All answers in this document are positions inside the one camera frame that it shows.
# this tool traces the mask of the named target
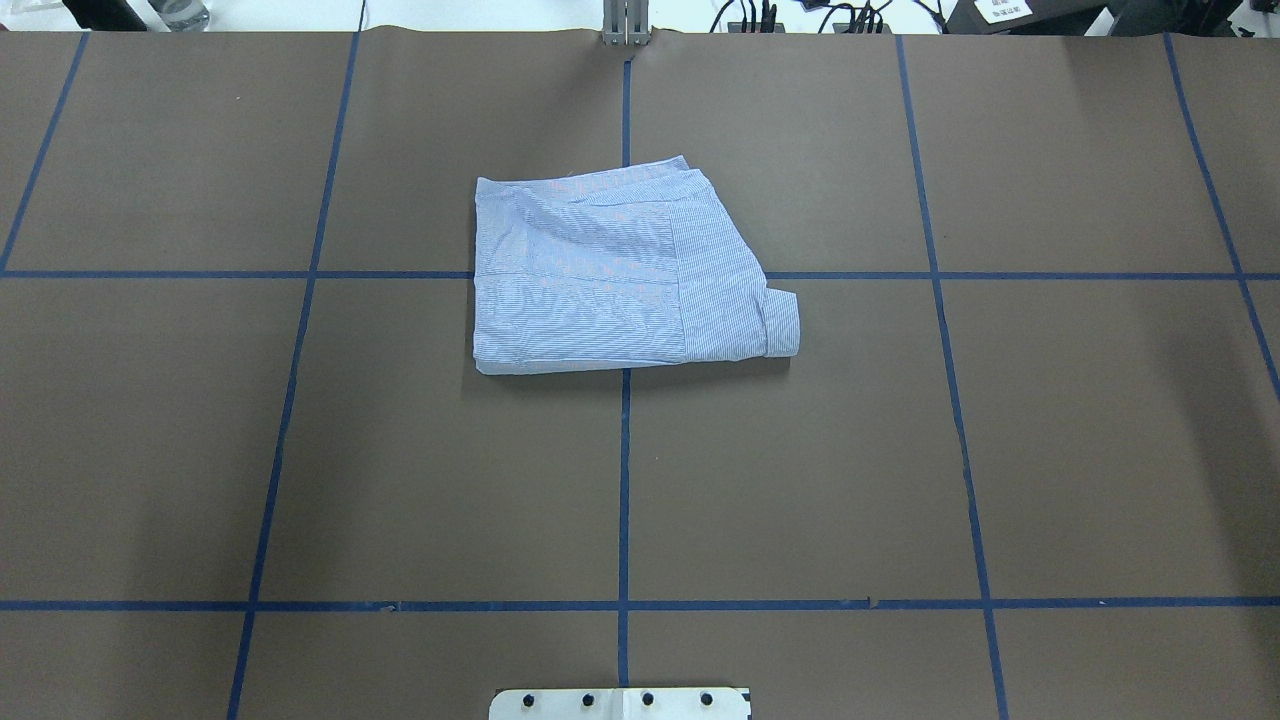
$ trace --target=wire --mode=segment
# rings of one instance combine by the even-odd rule
[[[721,12],[716,13],[716,19],[712,20],[712,29],[709,29],[707,32],[716,32],[716,26],[718,26],[719,24],[719,19],[724,17],[724,10],[728,10],[728,6],[732,5],[732,4],[733,4],[733,0],[727,0],[723,5],[721,5]]]
[[[845,28],[845,33],[852,35],[855,32],[859,33],[863,32],[863,26],[870,24],[870,19],[872,19],[872,4],[870,0],[868,0],[867,4],[863,5],[863,8],[858,12],[858,19],[849,23],[849,27]]]
[[[925,5],[923,0],[911,0],[911,3],[915,3],[916,5],[924,8],[924,12],[928,13],[931,18],[933,18],[933,24],[938,26],[938,32],[941,32],[942,35],[947,35],[947,18],[942,15],[942,0],[938,0],[937,10]]]
[[[765,1],[764,17],[760,19],[760,32],[774,32],[778,28],[778,4]]]
[[[872,8],[870,0],[867,0],[867,8],[870,9],[870,14],[867,18],[867,33],[879,35],[884,32],[884,8],[893,4],[893,0],[884,0],[884,4],[879,8]]]
[[[1198,36],[1201,36],[1201,37],[1203,37],[1203,36],[1204,36],[1204,23],[1207,23],[1207,22],[1208,22],[1208,17],[1210,17],[1211,14],[1213,14],[1213,0],[1208,0],[1208,3],[1206,3],[1206,4],[1204,4],[1204,10],[1203,10],[1203,14],[1201,15],[1201,23],[1199,23],[1199,26],[1198,26],[1198,27],[1196,28],[1196,35],[1198,35]]]
[[[818,26],[818,35],[822,35],[822,31],[827,29],[827,20],[831,19],[831,15],[836,14],[836,10],[849,10],[849,24],[850,24],[850,27],[852,27],[852,24],[854,24],[854,13],[858,12],[858,8],[854,8],[849,3],[840,3],[838,5],[831,5],[829,8],[831,9],[827,10],[827,17],[822,18],[822,24]]]

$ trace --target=metal bracket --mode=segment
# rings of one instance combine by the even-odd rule
[[[745,688],[502,691],[489,720],[750,720]]]
[[[604,0],[605,45],[649,45],[649,0]]]

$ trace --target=striped shirt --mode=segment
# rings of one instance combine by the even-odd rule
[[[476,369],[532,374],[785,357],[796,296],[684,158],[476,182]]]

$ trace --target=sticker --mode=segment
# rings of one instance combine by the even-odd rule
[[[1027,6],[1027,0],[973,0],[973,4],[989,24],[1025,18],[1032,14],[1032,9]]]

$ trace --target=blue tape line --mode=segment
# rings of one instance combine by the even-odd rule
[[[631,167],[631,60],[622,63],[622,167]],[[618,442],[618,687],[631,683],[628,601],[631,597],[631,369],[622,370]]]
[[[937,610],[1106,610],[1133,607],[1280,607],[1280,596],[1117,596],[943,600],[631,600],[630,612],[856,612]],[[0,612],[616,612],[613,600],[515,601],[188,601],[0,600]]]
[[[1266,333],[1262,331],[1262,322],[1258,319],[1258,310],[1253,305],[1253,293],[1249,292],[1249,282],[1244,275],[1244,266],[1240,264],[1240,255],[1235,250],[1235,241],[1231,240],[1231,228],[1226,224],[1226,214],[1222,213],[1222,202],[1217,197],[1217,188],[1213,186],[1213,176],[1208,172],[1208,161],[1204,160],[1204,151],[1199,143],[1199,135],[1196,132],[1196,122],[1192,119],[1190,106],[1187,104],[1187,92],[1183,88],[1183,74],[1178,69],[1178,55],[1174,53],[1174,38],[1165,33],[1165,56],[1169,58],[1169,72],[1174,78],[1174,90],[1178,92],[1178,106],[1183,111],[1183,122],[1187,124],[1187,136],[1192,141],[1192,150],[1196,152],[1196,164],[1199,165],[1201,177],[1204,179],[1204,190],[1208,191],[1210,204],[1213,205],[1213,215],[1217,217],[1217,227],[1222,232],[1222,242],[1226,245],[1226,254],[1231,258],[1231,268],[1240,286],[1240,296],[1244,306],[1249,311],[1249,323],[1253,325],[1253,336],[1258,341],[1258,350],[1262,351],[1262,361],[1267,366],[1271,377],[1271,389],[1280,400],[1280,373],[1276,373],[1275,359],[1271,357],[1271,346],[1267,345]]]
[[[1231,273],[1001,273],[952,270],[940,272],[945,281],[1234,281]]]
[[[520,601],[264,601],[259,612],[614,612],[612,600]]]
[[[317,278],[325,279],[443,279],[468,281],[475,277],[471,270],[320,270]]]
[[[236,656],[236,675],[232,676],[232,694],[227,703],[228,720],[236,720],[236,716],[239,715],[239,698],[244,689],[244,669],[248,665],[248,644],[253,638],[255,620],[256,615],[253,609],[250,607],[250,610],[244,612],[244,621],[241,625],[241,644],[239,652]]]
[[[631,167],[631,58],[622,63],[622,167]]]
[[[618,687],[630,682],[627,612],[631,600],[631,370],[622,370],[622,438],[618,461]]]
[[[996,610],[1103,610],[1107,607],[1280,607],[1276,596],[1043,597],[992,600]]]
[[[771,281],[927,281],[932,275],[911,270],[778,270],[767,272],[764,277]]]
[[[938,332],[942,338],[942,360],[947,370],[947,388],[951,392],[951,415],[960,439],[960,459],[964,471],[965,492],[969,496],[969,533],[973,539],[973,559],[978,569],[978,589],[986,603],[991,600],[991,584],[987,579],[987,553],[982,543],[982,524],[978,520],[978,493],[973,486],[973,469],[969,462],[969,439],[964,427],[964,410],[960,405],[960,386],[956,382],[955,357],[951,352],[951,331],[947,327],[946,306],[942,297],[942,278],[938,272],[938,254],[933,242],[933,220],[929,214],[929,199],[924,190],[924,165],[920,160],[920,141],[915,127],[915,110],[911,104],[911,82],[906,69],[906,47],[902,36],[893,36],[897,45],[897,72],[902,82],[902,106],[906,113],[906,129],[911,141],[911,164],[915,168],[915,191],[920,204],[920,220],[924,227],[924,247],[929,256],[929,273],[933,275],[933,304],[938,315]],[[987,626],[987,655],[991,659],[991,678],[996,692],[996,710],[1000,720],[1009,720],[1009,702],[1005,697],[1005,671],[1000,661],[1000,642],[996,637],[996,615],[989,606],[983,607],[983,620]]]
[[[982,600],[634,600],[635,612],[832,612],[982,610]]]
[[[305,279],[306,270],[5,270],[29,279]]]
[[[248,665],[248,651],[253,638],[253,609],[262,589],[262,570],[266,565],[266,548],[271,537],[271,519],[275,516],[275,498],[280,488],[280,471],[284,466],[284,438],[289,432],[293,416],[293,398],[298,387],[298,365],[302,360],[302,342],[306,340],[307,324],[311,320],[311,301],[315,297],[316,278],[320,269],[320,252],[324,249],[324,231],[329,220],[329,201],[333,197],[334,176],[338,172],[338,154],[342,149],[342,131],[347,122],[347,104],[351,100],[351,85],[356,73],[356,54],[360,50],[360,32],[351,33],[351,50],[347,55],[347,73],[342,83],[342,99],[338,101],[338,119],[333,129],[333,146],[329,150],[329,168],[325,170],[324,195],[320,199],[320,217],[316,219],[316,236],[311,246],[311,264],[307,266],[307,287],[302,293],[302,313],[298,318],[298,332],[293,340],[293,357],[289,361],[289,380],[284,388],[284,406],[280,411],[280,428],[275,436],[275,454],[271,460],[271,479],[268,483],[266,503],[262,510],[262,525],[257,536],[257,551],[253,556],[253,577],[250,582],[250,610],[244,614],[244,630],[241,634],[239,653],[236,659],[236,675],[232,680],[230,701],[227,706],[227,720],[236,720],[239,712],[241,689],[244,684],[244,669]]]
[[[247,602],[189,600],[0,600],[3,612],[244,612]]]
[[[1074,273],[942,270],[945,281],[1184,281],[1238,282],[1235,273]],[[928,270],[772,270],[771,281],[931,281]],[[306,279],[308,270],[0,270],[0,278],[36,279]],[[319,279],[456,279],[472,270],[317,270]],[[1280,281],[1280,273],[1245,273],[1253,282]]]
[[[45,155],[49,154],[49,145],[54,141],[54,131],[58,129],[58,120],[63,117],[63,108],[67,106],[67,96],[72,92],[72,83],[76,82],[76,73],[79,70],[81,58],[84,56],[84,46],[88,45],[90,33],[82,32],[79,42],[76,45],[76,55],[72,56],[72,67],[67,69],[67,79],[63,81],[63,90],[58,94],[58,102],[54,104],[54,114],[49,118],[49,127],[45,128],[45,137],[40,141],[40,150],[36,151],[36,161],[31,164],[31,174],[27,176],[27,186],[22,190],[22,199],[18,200],[18,209],[13,214],[13,223],[9,225],[9,237],[5,240],[4,251],[0,251],[0,270],[9,265],[9,256],[13,255],[13,246],[18,242],[18,229],[22,228],[22,219],[27,215],[27,204],[36,191],[36,179],[40,178],[40,169],[45,165]]]

